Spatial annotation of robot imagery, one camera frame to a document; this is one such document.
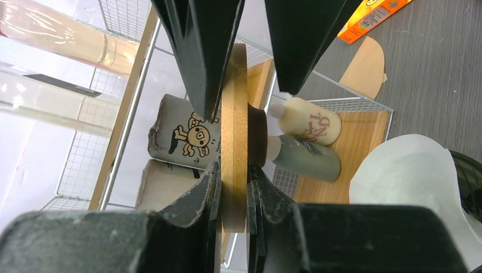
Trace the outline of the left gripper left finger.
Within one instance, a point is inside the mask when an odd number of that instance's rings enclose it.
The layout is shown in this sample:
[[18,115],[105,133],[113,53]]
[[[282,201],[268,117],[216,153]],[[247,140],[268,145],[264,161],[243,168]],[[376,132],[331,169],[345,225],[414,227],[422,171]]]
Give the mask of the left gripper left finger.
[[220,272],[220,168],[158,212],[25,213],[1,234],[1,271]]

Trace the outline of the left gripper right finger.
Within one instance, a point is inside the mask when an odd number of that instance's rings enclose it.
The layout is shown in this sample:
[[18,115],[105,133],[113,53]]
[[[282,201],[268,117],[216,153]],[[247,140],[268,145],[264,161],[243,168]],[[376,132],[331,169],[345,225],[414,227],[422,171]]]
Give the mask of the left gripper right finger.
[[248,169],[249,272],[467,271],[428,208],[299,203]]

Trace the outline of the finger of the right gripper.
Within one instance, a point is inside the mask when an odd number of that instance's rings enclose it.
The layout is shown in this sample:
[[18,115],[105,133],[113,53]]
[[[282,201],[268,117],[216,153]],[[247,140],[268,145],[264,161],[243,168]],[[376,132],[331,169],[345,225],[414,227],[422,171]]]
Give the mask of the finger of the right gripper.
[[265,2],[281,92],[299,93],[321,56],[360,4],[358,0]]
[[194,111],[212,122],[244,1],[154,0]]

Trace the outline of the brown tape roll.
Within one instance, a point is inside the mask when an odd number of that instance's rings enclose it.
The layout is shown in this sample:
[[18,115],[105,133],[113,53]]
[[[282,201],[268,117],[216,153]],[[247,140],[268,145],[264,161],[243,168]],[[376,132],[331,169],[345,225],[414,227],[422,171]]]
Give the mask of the brown tape roll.
[[247,50],[233,45],[221,94],[222,227],[243,233],[248,180]]

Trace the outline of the white paper coffee filter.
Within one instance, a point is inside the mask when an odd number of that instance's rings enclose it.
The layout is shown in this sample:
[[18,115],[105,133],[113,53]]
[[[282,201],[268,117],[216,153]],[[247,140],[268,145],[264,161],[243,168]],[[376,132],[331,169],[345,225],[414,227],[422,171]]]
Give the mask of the white paper coffee filter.
[[450,150],[435,140],[408,134],[377,146],[351,179],[349,201],[431,209],[449,230],[468,269],[481,271],[481,222],[463,210]]

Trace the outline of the dark green coffee dripper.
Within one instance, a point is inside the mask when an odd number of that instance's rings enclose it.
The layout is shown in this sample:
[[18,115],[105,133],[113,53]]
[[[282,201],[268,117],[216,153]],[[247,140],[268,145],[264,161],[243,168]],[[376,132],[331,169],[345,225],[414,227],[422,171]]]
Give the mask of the dark green coffee dripper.
[[450,150],[450,154],[456,168],[462,208],[481,222],[481,163],[456,151]]

